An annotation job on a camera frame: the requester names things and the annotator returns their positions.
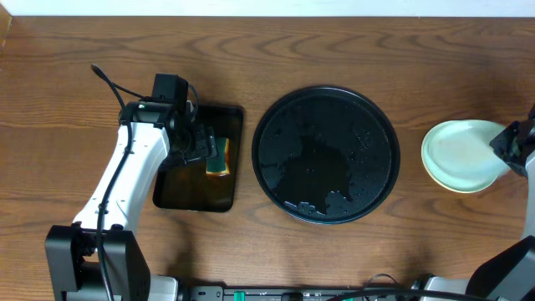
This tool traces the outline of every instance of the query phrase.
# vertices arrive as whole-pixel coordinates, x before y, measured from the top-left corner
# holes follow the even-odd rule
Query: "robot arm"
[[[76,215],[73,223],[78,223],[86,229],[97,228],[99,204],[117,165],[119,165],[127,139],[126,126],[122,125],[119,128],[119,138],[110,163],[106,167],[93,196],[84,209]],[[166,128],[159,129],[150,123],[132,123],[132,150],[110,193],[110,202],[106,207],[104,218],[104,230],[117,227],[136,233],[141,209],[150,184],[169,150],[169,137]]]

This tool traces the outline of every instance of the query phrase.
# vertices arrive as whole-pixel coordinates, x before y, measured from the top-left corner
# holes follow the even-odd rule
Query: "wood grain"
[[[0,294],[52,298],[45,236],[72,221],[112,153],[119,106],[90,63],[142,94],[156,73],[179,74],[202,101],[245,110],[231,211],[145,203],[138,242],[152,273],[270,286],[468,278],[519,239],[527,181],[508,174],[475,194],[447,191],[425,173],[420,143],[444,120],[525,118],[534,49],[532,19],[15,18],[0,58]],[[300,222],[252,170],[262,114],[312,84],[365,94],[400,141],[394,190],[356,222]]]

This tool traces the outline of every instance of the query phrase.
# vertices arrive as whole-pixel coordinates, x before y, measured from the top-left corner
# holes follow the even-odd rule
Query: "green connector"
[[[245,301],[245,292],[235,292],[234,301]]]

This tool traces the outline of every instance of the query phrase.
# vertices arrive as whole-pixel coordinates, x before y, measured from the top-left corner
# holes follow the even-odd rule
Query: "wooden table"
[[[137,238],[152,273],[271,286],[469,278],[520,238],[527,180],[510,173],[482,192],[447,191],[425,172],[420,143],[445,120],[524,119],[534,36],[530,19],[15,18],[0,58],[0,295],[52,298],[45,236],[72,222],[113,151],[119,106],[93,62],[143,94],[156,73],[179,74],[205,103],[245,110],[231,211],[162,210],[150,191]],[[356,222],[300,222],[253,173],[262,114],[312,84],[367,95],[400,140],[394,190]]]

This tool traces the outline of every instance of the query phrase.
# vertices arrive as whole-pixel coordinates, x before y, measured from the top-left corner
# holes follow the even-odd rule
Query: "black rectangular tray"
[[[229,139],[230,175],[208,176],[206,162],[158,171],[152,201],[159,208],[226,212],[232,207],[243,111],[238,107],[200,105],[196,119],[214,129],[216,138]]]

